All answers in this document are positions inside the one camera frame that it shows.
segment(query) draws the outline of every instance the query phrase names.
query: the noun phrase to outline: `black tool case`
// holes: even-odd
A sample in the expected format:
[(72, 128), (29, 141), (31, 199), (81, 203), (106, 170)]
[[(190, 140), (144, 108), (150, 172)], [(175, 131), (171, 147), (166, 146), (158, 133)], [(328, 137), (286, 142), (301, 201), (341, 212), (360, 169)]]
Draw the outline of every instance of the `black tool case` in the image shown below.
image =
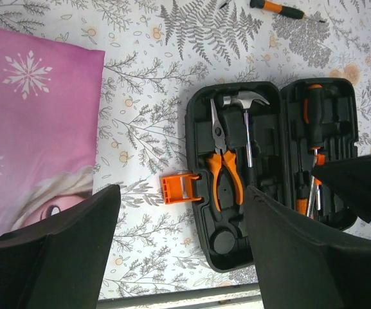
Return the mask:
[[(254, 91), (268, 102), (253, 102), (249, 109), (250, 140), (255, 168), (254, 186), (295, 209), (299, 180), (309, 192), (310, 171), (314, 153), (307, 147), (307, 124), (303, 118), (303, 103), (310, 85), (324, 89), (324, 146), (320, 153), (326, 161), (357, 156), (358, 140), (354, 88), (345, 79), (302, 79), (281, 91), (270, 82), (219, 84), (200, 89), (189, 101), (186, 117), (186, 154), (188, 170), (199, 175), (194, 182), (193, 202), (199, 241), (210, 266), (218, 272), (229, 272), (254, 264), (244, 221), (243, 206), (235, 203), (231, 176), (222, 167), (218, 184), (221, 211), (213, 201), (213, 175), (206, 159), (215, 151), (212, 137), (210, 99), (215, 105), (226, 145), (236, 154), (236, 164), (243, 187), (248, 186), (246, 158), (246, 126), (243, 110), (238, 106), (223, 106), (223, 96), (239, 91)], [(324, 184), (321, 185), (322, 210), (314, 219), (343, 230), (356, 220), (348, 207)]]

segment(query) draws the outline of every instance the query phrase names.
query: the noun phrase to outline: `pliers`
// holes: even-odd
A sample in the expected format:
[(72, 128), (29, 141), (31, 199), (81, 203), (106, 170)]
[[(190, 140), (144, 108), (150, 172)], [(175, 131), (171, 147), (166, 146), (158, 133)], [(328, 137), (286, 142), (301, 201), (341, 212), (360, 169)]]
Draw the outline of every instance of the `pliers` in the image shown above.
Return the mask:
[(218, 119), (217, 109), (215, 108), (215, 102), (211, 99), (211, 118), (212, 118), (212, 137), (215, 142), (215, 152), (212, 153), (206, 160), (208, 169), (213, 174), (213, 199), (215, 207), (218, 211), (221, 211), (218, 201), (218, 175), (222, 169), (222, 164), (225, 165), (227, 170), (230, 172), (233, 185), (235, 188), (235, 203), (241, 205), (244, 198), (244, 191), (242, 190), (241, 179), (237, 172), (237, 165), (235, 163), (235, 153), (230, 150), (226, 150), (225, 134), (222, 129), (221, 123)]

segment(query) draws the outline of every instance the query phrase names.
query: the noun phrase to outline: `patterned fabric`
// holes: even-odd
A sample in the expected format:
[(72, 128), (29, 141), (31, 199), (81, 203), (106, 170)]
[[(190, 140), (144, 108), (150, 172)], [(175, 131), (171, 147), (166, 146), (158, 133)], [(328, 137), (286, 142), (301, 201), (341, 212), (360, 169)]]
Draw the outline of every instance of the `patterned fabric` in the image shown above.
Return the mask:
[[(185, 109), (200, 88), (345, 77), (356, 90), (359, 153), (371, 151), (371, 0), (283, 1), (326, 24), (248, 2), (0, 0), (0, 27), (106, 51), (95, 189), (119, 183), (123, 203), (102, 299), (257, 280), (252, 267), (211, 270), (190, 205), (161, 199), (159, 177), (186, 170)], [(371, 238), (360, 221), (349, 232)]]
[(92, 191), (103, 65), (103, 51), (0, 29), (0, 235)]

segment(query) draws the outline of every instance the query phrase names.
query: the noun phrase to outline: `orange pliers handle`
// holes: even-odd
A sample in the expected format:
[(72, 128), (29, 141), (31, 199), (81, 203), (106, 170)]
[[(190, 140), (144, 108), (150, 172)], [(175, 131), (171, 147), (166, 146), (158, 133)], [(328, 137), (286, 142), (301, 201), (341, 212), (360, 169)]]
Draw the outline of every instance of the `orange pliers handle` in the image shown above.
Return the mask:
[(225, 167), (231, 174), (232, 182), (235, 188), (235, 203), (237, 205), (241, 205), (243, 201), (244, 191), (242, 190), (241, 179), (239, 178), (237, 172), (237, 164), (235, 163), (235, 158), (235, 153), (227, 150), (222, 156), (217, 153), (211, 154), (211, 156), (206, 161), (208, 164), (208, 169), (213, 174), (213, 199), (218, 211), (221, 211), (218, 201), (218, 175), (221, 171), (222, 164), (225, 165)]

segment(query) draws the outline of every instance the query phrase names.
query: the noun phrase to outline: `table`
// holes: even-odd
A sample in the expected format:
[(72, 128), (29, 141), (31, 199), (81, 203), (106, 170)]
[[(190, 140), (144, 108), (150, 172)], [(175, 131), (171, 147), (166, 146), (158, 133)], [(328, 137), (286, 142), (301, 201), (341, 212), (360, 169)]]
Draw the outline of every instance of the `table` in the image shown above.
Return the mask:
[[(254, 267), (211, 270), (191, 206), (161, 199), (160, 176), (186, 170), (184, 116), (198, 89), (345, 77), (356, 91), (359, 154), (371, 152), (371, 0), (285, 1), (325, 24), (221, 3), (0, 0), (0, 27), (106, 51), (95, 190), (120, 184), (122, 207), (100, 299), (257, 282)], [(371, 238), (361, 221), (348, 232)]]

